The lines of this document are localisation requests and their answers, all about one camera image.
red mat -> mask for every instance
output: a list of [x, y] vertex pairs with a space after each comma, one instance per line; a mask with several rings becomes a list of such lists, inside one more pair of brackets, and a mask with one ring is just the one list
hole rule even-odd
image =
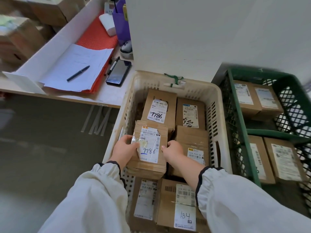
[[[76, 42], [77, 45], [83, 46], [88, 49], [93, 50], [103, 50], [103, 49], [115, 49], [118, 43], [117, 35], [111, 37], [108, 35], [107, 31], [103, 27], [102, 23], [99, 20], [99, 16], [104, 12], [101, 11], [99, 15], [93, 20], [90, 26], [86, 29], [86, 31], [82, 34], [81, 38]], [[104, 65], [103, 69], [99, 73], [97, 79], [92, 85], [91, 90], [84, 90], [83, 93], [95, 93], [99, 90], [101, 86], [102, 79], [104, 77], [105, 72], [108, 69], [109, 60], [111, 59], [113, 51]]]

pen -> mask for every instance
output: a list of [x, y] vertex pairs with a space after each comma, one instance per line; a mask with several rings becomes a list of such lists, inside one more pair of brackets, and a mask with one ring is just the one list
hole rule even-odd
[[74, 79], [76, 76], [82, 74], [85, 70], [87, 70], [90, 66], [87, 66], [81, 70], [79, 70], [79, 72], [75, 73], [74, 75], [72, 75], [70, 78], [67, 79], [67, 82], [69, 82], [70, 80]]
[[107, 74], [109, 75], [111, 73], [111, 71], [114, 69], [114, 67], [116, 66], [118, 60], [120, 59], [120, 57], [118, 56], [115, 60], [115, 62], [112, 64], [112, 66], [110, 67], [110, 70], [108, 70]]

gray floor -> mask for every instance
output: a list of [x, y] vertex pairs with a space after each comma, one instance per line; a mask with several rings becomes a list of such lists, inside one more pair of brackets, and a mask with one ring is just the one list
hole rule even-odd
[[104, 136], [84, 133], [90, 105], [13, 95], [0, 104], [0, 232], [37, 232], [76, 178], [103, 160]]

black phone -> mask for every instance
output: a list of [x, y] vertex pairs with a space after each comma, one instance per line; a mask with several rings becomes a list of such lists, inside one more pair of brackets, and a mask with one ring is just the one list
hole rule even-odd
[[130, 61], [118, 60], [109, 74], [106, 83], [113, 86], [121, 86], [132, 63]]

white wall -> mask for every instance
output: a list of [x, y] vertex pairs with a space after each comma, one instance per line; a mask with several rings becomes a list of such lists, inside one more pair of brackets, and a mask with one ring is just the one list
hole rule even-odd
[[137, 69], [211, 81], [229, 63], [311, 79], [311, 0], [126, 2]]

